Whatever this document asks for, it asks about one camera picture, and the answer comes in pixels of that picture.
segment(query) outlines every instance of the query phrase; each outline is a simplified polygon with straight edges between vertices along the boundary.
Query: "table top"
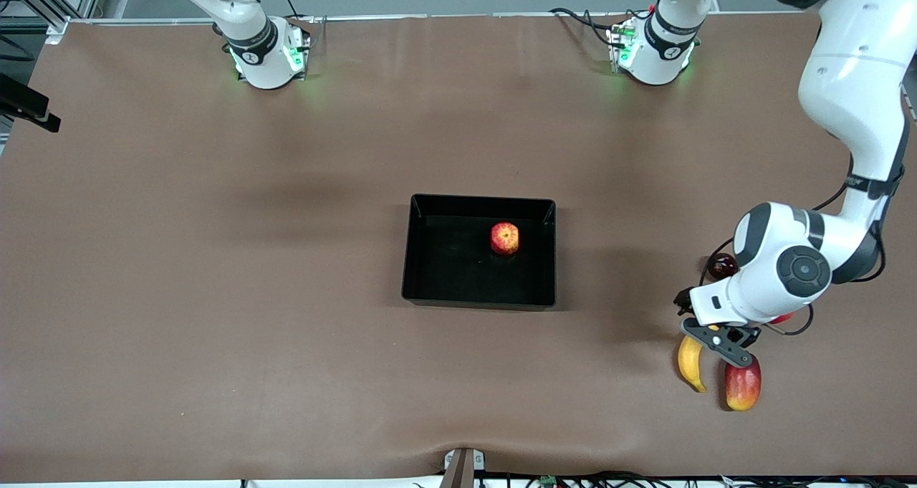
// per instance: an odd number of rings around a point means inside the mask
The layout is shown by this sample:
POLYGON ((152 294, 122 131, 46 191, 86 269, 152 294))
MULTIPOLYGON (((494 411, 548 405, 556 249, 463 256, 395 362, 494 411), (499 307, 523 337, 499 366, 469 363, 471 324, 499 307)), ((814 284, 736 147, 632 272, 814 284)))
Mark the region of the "table top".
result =
POLYGON ((259 92, 209 27, 72 24, 32 80, 62 131, 19 123, 0 166, 0 479, 422 475, 455 446, 538 474, 913 474, 912 181, 881 279, 754 345, 753 410, 724 410, 713 357, 708 393, 675 371, 702 257, 844 180, 796 100, 817 27, 711 17, 648 87, 569 19, 335 22, 307 80, 259 92), (404 302, 416 192, 553 198, 556 309, 404 302))

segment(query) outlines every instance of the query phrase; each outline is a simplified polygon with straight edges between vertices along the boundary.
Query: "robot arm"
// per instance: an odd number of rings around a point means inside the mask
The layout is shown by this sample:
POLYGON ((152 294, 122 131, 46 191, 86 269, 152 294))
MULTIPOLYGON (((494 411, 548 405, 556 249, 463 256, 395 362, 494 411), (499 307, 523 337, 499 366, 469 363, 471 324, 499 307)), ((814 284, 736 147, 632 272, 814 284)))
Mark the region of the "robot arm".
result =
POLYGON ((239 74, 259 89, 276 89, 301 76, 308 42, 302 29, 268 17, 253 0, 189 0, 213 18, 229 43, 239 74))
POLYGON ((714 0, 657 0, 654 10, 626 21, 612 41, 616 67, 650 85, 669 83, 688 66, 694 37, 714 0))
POLYGON ((688 291, 682 329, 746 366, 747 330, 809 305, 875 265, 885 213, 903 175, 908 122, 901 80, 917 50, 917 0, 780 0, 818 5, 822 30, 802 73, 803 110, 851 152, 838 216, 760 204, 736 228, 733 277, 688 291))

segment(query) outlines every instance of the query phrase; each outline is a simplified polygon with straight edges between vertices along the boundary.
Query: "rectangular black tray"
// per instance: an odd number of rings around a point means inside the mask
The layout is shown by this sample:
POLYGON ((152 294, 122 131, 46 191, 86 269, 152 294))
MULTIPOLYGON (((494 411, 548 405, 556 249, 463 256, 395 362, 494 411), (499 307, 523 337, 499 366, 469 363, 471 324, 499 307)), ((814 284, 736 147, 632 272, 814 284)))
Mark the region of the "rectangular black tray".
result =
POLYGON ((417 305, 547 309, 557 301, 554 201, 415 194, 402 296, 417 305), (519 251, 491 250, 491 227, 519 228, 519 251))

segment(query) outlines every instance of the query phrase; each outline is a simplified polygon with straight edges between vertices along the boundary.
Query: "banana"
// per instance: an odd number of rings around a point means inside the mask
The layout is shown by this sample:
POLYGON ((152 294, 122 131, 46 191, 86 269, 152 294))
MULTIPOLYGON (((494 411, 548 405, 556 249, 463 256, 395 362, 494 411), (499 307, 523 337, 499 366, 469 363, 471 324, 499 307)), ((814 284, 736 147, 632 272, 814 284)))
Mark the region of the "banana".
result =
POLYGON ((697 393, 704 393, 707 387, 701 381, 701 350, 704 345, 698 343, 690 335, 685 335, 681 339, 681 345, 678 346, 678 372, 681 373, 682 379, 688 381, 697 390, 697 393))

